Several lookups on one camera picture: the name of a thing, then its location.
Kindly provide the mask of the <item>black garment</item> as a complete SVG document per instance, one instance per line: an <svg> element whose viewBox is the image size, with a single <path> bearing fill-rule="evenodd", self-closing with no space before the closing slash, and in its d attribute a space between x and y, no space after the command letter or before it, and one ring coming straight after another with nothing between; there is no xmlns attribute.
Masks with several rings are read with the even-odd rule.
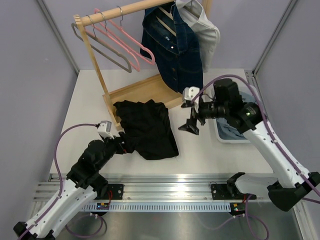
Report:
<svg viewBox="0 0 320 240"><path fill-rule="evenodd" d="M152 99L145 103L124 100L113 106L120 118L126 142L134 142L135 151L145 160L162 160L179 155L169 110L164 103Z"/></svg>

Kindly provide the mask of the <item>pink hanger with black garment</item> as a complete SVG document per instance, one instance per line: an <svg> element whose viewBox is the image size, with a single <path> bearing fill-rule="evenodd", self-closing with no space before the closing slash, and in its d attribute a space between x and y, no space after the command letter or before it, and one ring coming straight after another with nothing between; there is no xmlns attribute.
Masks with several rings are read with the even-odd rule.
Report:
<svg viewBox="0 0 320 240"><path fill-rule="evenodd" d="M128 40L130 40L132 43L134 43L135 45L137 45L141 50L144 50L147 54L149 54L149 56L145 57L144 55L142 55L139 51L133 49L130 45L128 45L121 37L117 36L114 32L112 32L108 27L107 27L107 23L110 23L113 27L115 27L117 30L119 30L121 32L121 34L126 37ZM120 46L121 48L123 48L127 53L131 54L133 56L133 58L136 61L136 65L131 64L131 66L138 72L140 70L140 63L137 59L140 58L143 61L145 61L146 63L150 64L150 65L155 65L156 64L156 59L155 56L153 54L153 52L148 49L147 47L145 47L144 45L142 45L140 42L138 42L135 38L133 38L131 35L129 35L122 27L122 25L117 25L113 20L109 19L109 20L105 20L104 23L99 23L101 26L103 26L103 30L100 29L99 27L95 27L95 29L97 29L101 34L105 35L106 37L108 37L109 39L111 39L112 41L114 41L118 46Z"/></svg>

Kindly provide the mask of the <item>light blue buttoned denim skirt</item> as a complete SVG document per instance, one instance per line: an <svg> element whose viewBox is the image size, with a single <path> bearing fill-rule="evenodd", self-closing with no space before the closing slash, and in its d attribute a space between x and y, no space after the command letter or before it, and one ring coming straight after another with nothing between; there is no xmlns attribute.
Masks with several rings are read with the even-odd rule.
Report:
<svg viewBox="0 0 320 240"><path fill-rule="evenodd" d="M241 98L242 98L242 101L243 101L243 102L246 102L246 103L256 103L255 97L252 96L251 94L248 94L248 93L242 92L242 91L240 91L239 93L240 93L240 95L241 95Z"/></svg>

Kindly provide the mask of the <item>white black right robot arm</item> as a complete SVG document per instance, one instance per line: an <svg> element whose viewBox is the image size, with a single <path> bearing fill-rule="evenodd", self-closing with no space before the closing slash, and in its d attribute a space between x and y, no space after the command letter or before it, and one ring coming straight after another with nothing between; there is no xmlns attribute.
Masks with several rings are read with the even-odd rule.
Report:
<svg viewBox="0 0 320 240"><path fill-rule="evenodd" d="M204 125L207 119L225 119L255 146L273 171L272 177L236 173L226 182L228 195L268 198L278 209L287 212L311 191L320 193L317 190L320 174L309 171L295 159L276 135L258 99L243 101L234 78L235 75L227 74L213 79L202 89L186 87L182 99L191 107L190 118L179 129L198 135L197 123Z"/></svg>

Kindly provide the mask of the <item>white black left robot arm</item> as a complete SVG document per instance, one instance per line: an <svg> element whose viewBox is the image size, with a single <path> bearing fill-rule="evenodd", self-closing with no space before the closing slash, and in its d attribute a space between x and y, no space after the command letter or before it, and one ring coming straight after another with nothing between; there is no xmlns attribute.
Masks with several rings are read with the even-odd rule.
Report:
<svg viewBox="0 0 320 240"><path fill-rule="evenodd" d="M121 200L123 184L109 184L100 170L115 154L128 153L127 141L122 131L118 136L91 141L45 206L30 220L14 226L18 239L54 240L89 202L95 199Z"/></svg>

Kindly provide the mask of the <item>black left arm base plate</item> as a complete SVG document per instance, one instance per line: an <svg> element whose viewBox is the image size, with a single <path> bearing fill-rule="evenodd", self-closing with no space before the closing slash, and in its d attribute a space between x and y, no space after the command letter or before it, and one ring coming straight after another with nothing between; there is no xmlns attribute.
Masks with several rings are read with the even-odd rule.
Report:
<svg viewBox="0 0 320 240"><path fill-rule="evenodd" d="M122 200L123 199L123 195L124 195L124 185L120 184L120 183L116 183L116 184L108 184L108 188L107 188L107 194L106 197L107 199L111 199L112 200Z"/></svg>

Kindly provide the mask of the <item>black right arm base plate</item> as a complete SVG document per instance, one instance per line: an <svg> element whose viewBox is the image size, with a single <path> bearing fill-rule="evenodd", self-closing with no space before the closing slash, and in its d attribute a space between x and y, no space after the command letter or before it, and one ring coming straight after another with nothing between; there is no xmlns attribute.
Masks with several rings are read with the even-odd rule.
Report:
<svg viewBox="0 0 320 240"><path fill-rule="evenodd" d="M235 186L226 183L212 183L210 185L213 200L246 200L249 193L241 193Z"/></svg>

